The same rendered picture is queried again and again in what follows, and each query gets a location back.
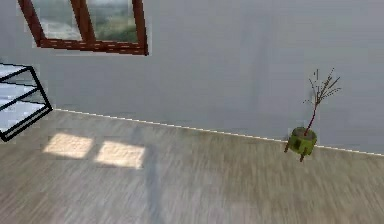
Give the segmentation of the bare plant in green pot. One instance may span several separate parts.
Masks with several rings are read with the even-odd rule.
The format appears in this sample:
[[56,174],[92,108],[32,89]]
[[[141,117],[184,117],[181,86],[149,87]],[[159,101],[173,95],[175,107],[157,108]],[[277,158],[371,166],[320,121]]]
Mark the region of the bare plant in green pot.
[[315,121],[317,110],[323,100],[334,95],[341,90],[336,84],[340,78],[333,77],[334,68],[331,69],[329,74],[324,80],[320,79],[320,72],[316,69],[313,72],[313,77],[309,78],[311,88],[311,96],[309,99],[304,100],[304,103],[312,105],[312,113],[310,120],[306,126],[295,127],[288,135],[287,143],[284,152],[292,150],[300,155],[299,161],[302,162],[306,156],[310,156],[317,143],[317,134],[312,130]]

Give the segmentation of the brown framed window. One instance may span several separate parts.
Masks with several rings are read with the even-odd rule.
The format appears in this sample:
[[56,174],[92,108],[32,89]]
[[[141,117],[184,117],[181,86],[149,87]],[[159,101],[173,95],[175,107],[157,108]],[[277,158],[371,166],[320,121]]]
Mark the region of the brown framed window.
[[149,54],[143,0],[17,0],[36,45]]

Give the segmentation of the black frame glass shelf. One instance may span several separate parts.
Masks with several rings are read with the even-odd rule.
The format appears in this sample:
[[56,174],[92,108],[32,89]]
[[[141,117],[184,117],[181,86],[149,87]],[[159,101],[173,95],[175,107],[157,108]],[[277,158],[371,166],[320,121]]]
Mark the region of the black frame glass shelf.
[[11,140],[52,110],[32,66],[0,63],[1,140]]

